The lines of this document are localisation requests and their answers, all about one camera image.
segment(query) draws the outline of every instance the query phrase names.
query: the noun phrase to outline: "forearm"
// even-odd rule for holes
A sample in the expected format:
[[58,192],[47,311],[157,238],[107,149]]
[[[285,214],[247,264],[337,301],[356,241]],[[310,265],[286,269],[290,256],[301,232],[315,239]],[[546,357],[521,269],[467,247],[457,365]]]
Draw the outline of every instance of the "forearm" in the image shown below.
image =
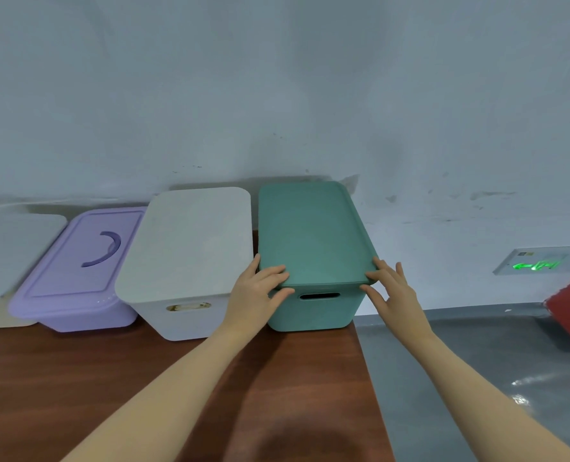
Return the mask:
[[478,460],[570,462],[570,448],[438,338],[410,347]]
[[221,375],[246,345],[217,330],[106,419],[63,462],[171,462]]

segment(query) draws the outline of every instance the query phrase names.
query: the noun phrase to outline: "green lid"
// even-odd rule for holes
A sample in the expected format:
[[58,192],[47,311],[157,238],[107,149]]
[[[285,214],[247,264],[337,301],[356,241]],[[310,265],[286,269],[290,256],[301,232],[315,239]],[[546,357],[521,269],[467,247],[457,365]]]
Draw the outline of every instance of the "green lid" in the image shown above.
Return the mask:
[[261,268],[285,264],[282,287],[374,283],[365,272],[377,253],[340,183],[264,186],[258,223]]

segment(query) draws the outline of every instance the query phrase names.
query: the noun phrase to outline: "white wall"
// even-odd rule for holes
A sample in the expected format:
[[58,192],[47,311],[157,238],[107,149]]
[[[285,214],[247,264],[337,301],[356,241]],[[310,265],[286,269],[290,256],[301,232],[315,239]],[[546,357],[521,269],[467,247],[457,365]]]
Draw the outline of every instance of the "white wall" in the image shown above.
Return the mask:
[[0,204],[358,174],[425,307],[562,287],[491,271],[570,244],[570,0],[0,0]]

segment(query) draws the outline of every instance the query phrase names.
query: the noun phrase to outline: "green light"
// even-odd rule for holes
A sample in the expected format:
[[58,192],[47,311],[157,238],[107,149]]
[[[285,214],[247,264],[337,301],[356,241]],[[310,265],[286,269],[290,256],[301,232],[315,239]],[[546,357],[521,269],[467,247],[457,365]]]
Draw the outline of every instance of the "green light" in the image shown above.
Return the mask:
[[548,269],[553,269],[557,267],[559,264],[561,264],[561,261],[555,261],[555,262],[539,261],[536,264],[524,264],[524,263],[514,264],[512,267],[516,270],[520,269],[540,270],[543,269],[544,267],[547,267]]

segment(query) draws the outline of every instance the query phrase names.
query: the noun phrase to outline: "left hand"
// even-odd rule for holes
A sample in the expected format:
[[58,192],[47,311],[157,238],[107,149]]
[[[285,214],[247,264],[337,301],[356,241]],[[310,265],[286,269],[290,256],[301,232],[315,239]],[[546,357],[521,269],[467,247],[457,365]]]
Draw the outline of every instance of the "left hand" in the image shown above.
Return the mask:
[[279,305],[295,291],[292,288],[283,288],[272,298],[268,297],[271,290],[288,279],[289,272],[283,272],[285,266],[280,265],[255,273],[259,259],[258,254],[240,274],[229,295],[227,312],[220,326],[221,330],[242,334],[246,340],[251,340],[266,326]]

